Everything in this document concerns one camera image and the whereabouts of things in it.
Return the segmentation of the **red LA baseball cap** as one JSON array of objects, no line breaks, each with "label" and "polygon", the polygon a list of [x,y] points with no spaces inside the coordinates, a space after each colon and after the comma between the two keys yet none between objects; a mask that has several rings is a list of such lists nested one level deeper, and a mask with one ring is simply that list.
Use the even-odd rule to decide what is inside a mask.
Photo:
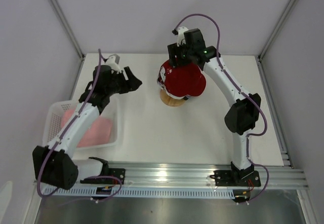
[{"label": "red LA baseball cap", "polygon": [[167,60],[159,69],[157,84],[161,89],[178,97],[198,97],[206,88],[206,78],[193,63],[172,67]]}]

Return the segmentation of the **white baseball cap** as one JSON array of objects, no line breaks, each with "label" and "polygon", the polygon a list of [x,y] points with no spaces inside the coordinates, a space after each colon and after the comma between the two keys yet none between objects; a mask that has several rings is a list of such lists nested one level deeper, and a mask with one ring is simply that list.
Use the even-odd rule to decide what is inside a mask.
[{"label": "white baseball cap", "polygon": [[170,94],[168,91],[163,90],[163,89],[161,89],[161,91],[162,91],[165,95],[167,95],[168,97],[170,97],[170,98],[172,98],[172,99],[176,99],[176,100],[188,100],[188,99],[189,99],[189,97],[187,97],[187,96],[178,97],[178,96],[172,95],[172,94]]}]

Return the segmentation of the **pink baseball cap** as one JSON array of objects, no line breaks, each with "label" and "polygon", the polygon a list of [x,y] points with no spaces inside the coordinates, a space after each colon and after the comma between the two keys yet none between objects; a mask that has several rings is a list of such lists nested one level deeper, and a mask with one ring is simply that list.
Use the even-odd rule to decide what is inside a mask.
[{"label": "pink baseball cap", "polygon": [[111,119],[99,116],[86,131],[78,148],[97,146],[109,143],[113,121]]}]

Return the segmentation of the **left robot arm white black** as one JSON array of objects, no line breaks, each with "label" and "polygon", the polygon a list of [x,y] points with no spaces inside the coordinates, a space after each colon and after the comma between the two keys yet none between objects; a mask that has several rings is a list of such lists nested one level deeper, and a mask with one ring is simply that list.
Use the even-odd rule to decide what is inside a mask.
[{"label": "left robot arm white black", "polygon": [[128,66],[119,68],[115,63],[97,65],[93,79],[86,85],[65,125],[48,143],[33,150],[37,185],[45,183],[58,189],[71,189],[80,173],[72,158],[86,132],[99,119],[111,96],[136,91],[141,85],[142,81]]}]

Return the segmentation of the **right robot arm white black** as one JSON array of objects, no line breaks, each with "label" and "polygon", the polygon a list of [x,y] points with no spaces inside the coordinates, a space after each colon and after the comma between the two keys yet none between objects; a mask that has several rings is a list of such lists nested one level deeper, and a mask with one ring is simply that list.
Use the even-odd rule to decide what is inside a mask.
[{"label": "right robot arm white black", "polygon": [[177,42],[168,45],[171,65],[197,65],[218,86],[229,104],[224,121],[233,136],[230,177],[235,185],[243,185],[249,180],[249,175],[254,173],[254,166],[248,157],[247,140],[259,118],[261,97],[259,94],[245,91],[228,71],[218,49],[206,46],[203,34],[198,28],[188,29],[181,26],[175,28],[172,33],[177,36]]}]

